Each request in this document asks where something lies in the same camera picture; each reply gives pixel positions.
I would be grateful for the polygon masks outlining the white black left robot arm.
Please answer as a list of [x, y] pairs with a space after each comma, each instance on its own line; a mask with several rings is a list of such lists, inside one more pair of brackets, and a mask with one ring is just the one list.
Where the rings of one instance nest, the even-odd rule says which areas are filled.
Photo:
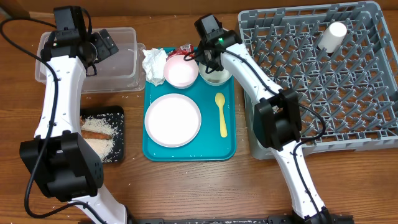
[[99, 58], [91, 26], [78, 6], [53, 12], [56, 29], [39, 57], [47, 79], [42, 115], [33, 140], [20, 146], [29, 183], [65, 208], [78, 207], [94, 223], [134, 223], [105, 187], [101, 159], [81, 135], [81, 89], [88, 67]]

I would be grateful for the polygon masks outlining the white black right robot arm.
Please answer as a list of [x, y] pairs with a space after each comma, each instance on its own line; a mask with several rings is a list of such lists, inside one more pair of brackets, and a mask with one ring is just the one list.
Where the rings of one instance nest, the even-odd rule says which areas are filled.
[[200, 43], [194, 60], [208, 73], [227, 70], [249, 95], [253, 108], [252, 129], [257, 141], [277, 160], [292, 199], [294, 223], [333, 223], [317, 194], [305, 163], [301, 140], [298, 93], [273, 82], [250, 56], [240, 36], [223, 28], [212, 14], [200, 17], [194, 26]]

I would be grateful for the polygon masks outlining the white cup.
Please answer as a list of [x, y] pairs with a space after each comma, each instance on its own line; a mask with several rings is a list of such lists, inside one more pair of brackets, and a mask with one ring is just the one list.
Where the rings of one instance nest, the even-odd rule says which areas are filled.
[[347, 28], [343, 23], [333, 22], [324, 31], [318, 48], [326, 49], [328, 54], [333, 53], [341, 46], [346, 34]]

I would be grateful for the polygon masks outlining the orange carrot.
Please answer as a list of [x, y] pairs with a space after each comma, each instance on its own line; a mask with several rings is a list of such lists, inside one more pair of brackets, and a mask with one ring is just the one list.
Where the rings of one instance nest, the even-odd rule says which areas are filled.
[[108, 134], [96, 133], [96, 132], [87, 131], [87, 130], [81, 130], [81, 135], [85, 139], [111, 140], [113, 138], [111, 135], [108, 135]]

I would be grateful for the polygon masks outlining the white rice pile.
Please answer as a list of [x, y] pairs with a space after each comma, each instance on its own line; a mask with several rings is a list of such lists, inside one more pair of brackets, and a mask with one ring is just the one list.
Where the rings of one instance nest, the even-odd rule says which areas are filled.
[[80, 116], [81, 133], [102, 163], [124, 159], [124, 115], [103, 113]]

